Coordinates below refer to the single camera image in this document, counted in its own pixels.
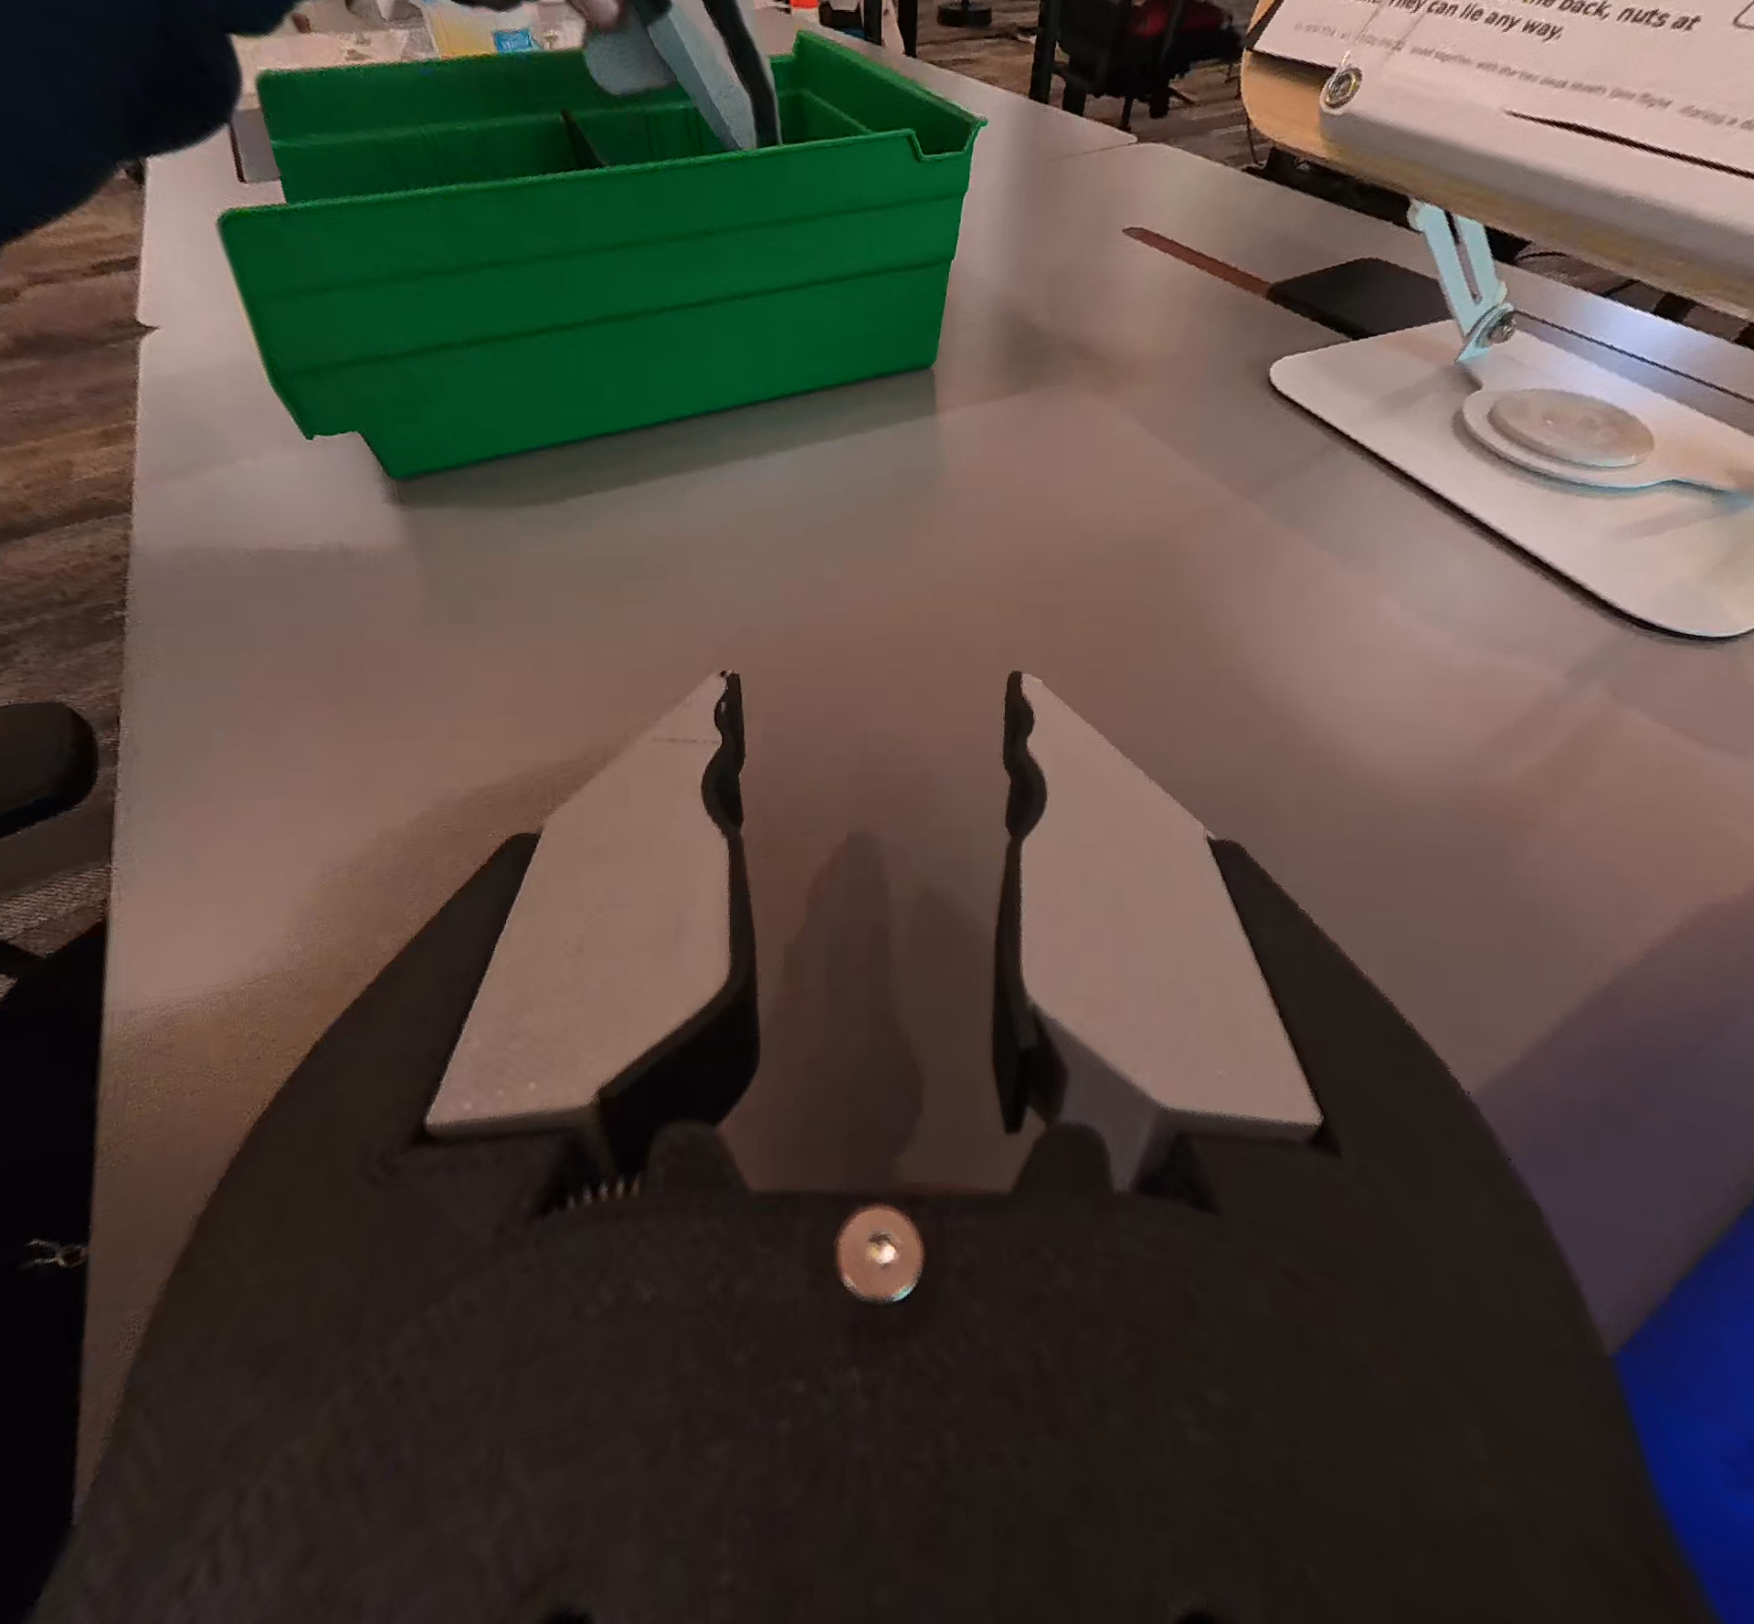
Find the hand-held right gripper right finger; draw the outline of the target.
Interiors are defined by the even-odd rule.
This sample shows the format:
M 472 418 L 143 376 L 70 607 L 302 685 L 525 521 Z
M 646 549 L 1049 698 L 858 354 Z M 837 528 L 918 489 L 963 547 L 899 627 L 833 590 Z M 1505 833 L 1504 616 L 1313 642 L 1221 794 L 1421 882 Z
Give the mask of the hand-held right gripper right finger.
M 1174 1144 L 1305 1145 L 1322 1112 L 1217 839 L 1127 754 L 1013 672 L 994 928 L 993 1078 L 1009 1134 L 1094 1130 L 1140 1190 Z

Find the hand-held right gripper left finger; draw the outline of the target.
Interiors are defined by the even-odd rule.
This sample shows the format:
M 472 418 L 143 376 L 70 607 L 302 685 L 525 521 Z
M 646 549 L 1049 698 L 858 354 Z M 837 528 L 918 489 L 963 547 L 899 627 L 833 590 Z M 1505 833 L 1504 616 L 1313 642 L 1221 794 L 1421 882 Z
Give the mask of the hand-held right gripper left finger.
M 642 1173 L 760 1063 L 742 681 L 715 672 L 545 822 L 427 1110 L 437 1140 L 560 1132 Z

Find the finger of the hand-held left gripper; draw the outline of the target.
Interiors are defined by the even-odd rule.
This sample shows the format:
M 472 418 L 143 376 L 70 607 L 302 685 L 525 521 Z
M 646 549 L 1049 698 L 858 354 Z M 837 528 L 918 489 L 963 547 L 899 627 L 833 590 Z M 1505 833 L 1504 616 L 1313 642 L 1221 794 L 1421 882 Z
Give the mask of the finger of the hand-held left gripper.
M 626 19 L 592 30 L 594 83 L 626 100 L 680 88 L 721 148 L 762 148 L 762 47 L 753 0 L 626 0 Z
M 751 0 L 669 0 L 672 68 L 719 143 L 781 143 L 779 98 Z

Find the green plastic bin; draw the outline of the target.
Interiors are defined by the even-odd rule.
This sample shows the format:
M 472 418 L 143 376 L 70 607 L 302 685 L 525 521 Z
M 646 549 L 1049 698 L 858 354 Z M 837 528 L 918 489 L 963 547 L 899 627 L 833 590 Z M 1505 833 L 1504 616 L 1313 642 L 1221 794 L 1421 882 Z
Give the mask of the green plastic bin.
M 218 221 L 268 382 L 394 479 L 933 367 L 983 120 L 839 42 L 781 141 L 579 53 L 264 73 L 283 202 Z

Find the blue plastic bin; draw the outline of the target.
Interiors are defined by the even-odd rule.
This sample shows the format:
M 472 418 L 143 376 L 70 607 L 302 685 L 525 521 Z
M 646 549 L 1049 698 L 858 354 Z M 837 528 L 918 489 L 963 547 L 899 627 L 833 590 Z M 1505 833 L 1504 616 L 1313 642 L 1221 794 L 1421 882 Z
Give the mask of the blue plastic bin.
M 1753 1619 L 1753 1209 L 1620 1349 L 1655 1492 L 1728 1623 Z

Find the yellow container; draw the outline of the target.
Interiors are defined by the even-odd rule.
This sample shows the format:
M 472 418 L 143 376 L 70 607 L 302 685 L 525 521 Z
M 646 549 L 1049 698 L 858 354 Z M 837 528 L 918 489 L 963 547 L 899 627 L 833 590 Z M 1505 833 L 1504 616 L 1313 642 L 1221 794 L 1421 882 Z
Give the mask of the yellow container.
M 457 0 L 416 0 L 427 38 L 440 58 L 579 51 L 584 19 L 564 0 L 526 0 L 487 10 Z

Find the black mesh office chair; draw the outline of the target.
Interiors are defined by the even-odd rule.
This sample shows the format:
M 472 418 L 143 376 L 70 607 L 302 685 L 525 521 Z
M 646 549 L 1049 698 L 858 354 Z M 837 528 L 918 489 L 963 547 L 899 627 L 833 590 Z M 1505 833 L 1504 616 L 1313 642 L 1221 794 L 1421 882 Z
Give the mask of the black mesh office chair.
M 1187 101 L 1178 83 L 1200 66 L 1234 68 L 1240 25 L 1215 0 L 1064 0 L 1058 32 L 1062 107 L 1081 116 L 1090 100 L 1122 101 L 1122 128 L 1133 109 L 1165 118 Z

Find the instruction sheet on stand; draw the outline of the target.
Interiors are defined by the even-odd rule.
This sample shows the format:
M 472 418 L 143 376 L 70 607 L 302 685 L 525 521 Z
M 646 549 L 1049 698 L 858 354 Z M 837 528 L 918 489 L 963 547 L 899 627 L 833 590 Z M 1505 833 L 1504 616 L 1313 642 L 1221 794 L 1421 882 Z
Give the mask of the instruction sheet on stand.
M 1410 201 L 1453 317 L 1283 360 L 1273 388 L 1635 623 L 1749 635 L 1751 433 L 1524 332 L 1487 234 L 1751 320 L 1753 111 L 1745 171 L 1249 38 L 1243 101 L 1285 150 Z

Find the black smartphone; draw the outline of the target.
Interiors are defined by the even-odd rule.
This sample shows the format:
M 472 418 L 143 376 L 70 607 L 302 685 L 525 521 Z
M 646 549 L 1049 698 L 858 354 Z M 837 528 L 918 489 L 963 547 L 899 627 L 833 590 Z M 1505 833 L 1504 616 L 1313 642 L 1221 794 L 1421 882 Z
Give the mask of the black smartphone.
M 1354 259 L 1266 287 L 1264 300 L 1348 341 L 1451 326 L 1436 279 L 1382 259 Z

